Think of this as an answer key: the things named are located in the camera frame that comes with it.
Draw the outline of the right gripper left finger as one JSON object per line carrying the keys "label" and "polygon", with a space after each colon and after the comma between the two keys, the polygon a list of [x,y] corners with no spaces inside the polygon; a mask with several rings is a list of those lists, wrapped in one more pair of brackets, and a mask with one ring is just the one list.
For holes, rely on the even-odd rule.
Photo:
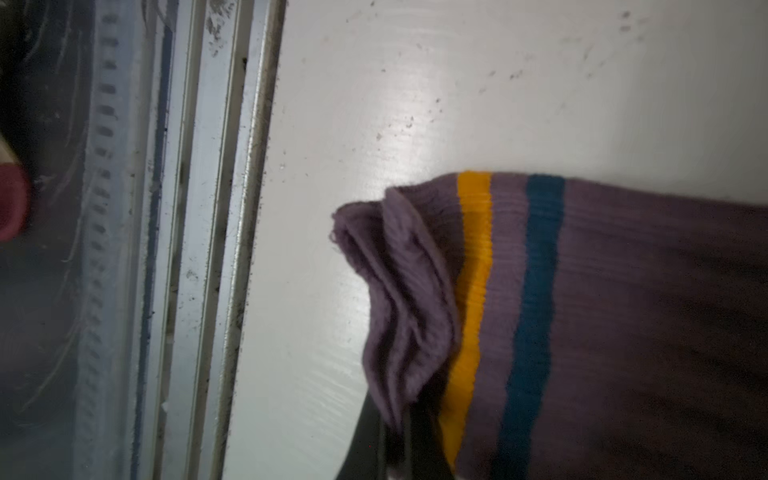
{"label": "right gripper left finger", "polygon": [[367,393],[352,441],[337,480],[387,478],[387,425],[372,396]]}

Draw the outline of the purple striped sock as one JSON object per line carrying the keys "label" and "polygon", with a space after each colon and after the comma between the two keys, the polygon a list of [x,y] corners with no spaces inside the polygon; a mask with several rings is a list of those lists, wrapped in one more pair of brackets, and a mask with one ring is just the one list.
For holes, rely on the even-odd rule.
{"label": "purple striped sock", "polygon": [[765,207],[469,171],[333,221],[386,479],[419,401],[453,479],[766,477]]}

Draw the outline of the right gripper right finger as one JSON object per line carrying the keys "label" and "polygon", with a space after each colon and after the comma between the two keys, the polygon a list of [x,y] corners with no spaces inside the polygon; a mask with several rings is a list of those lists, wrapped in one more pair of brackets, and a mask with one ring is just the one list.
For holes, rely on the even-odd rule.
{"label": "right gripper right finger", "polygon": [[404,463],[404,478],[408,480],[454,478],[439,443],[430,405],[423,401],[411,404],[404,416]]}

